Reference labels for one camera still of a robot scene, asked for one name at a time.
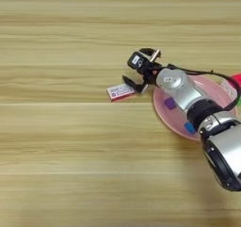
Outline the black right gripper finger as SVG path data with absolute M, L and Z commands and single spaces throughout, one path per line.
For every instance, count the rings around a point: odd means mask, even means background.
M 132 81 L 125 75 L 122 77 L 122 79 L 126 85 L 128 85 L 137 93 L 142 93 L 145 90 L 145 88 L 148 87 L 148 84 L 146 82 L 143 82 L 142 84 L 136 84 L 134 81 Z
M 161 57 L 161 51 L 159 49 L 141 48 L 139 52 L 148 56 L 150 58 L 150 62 L 155 62 Z

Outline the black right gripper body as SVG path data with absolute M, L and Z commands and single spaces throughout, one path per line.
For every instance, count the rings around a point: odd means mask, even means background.
M 163 70 L 163 66 L 156 62 L 147 62 L 143 66 L 143 80 L 148 85 L 156 84 L 157 75 Z

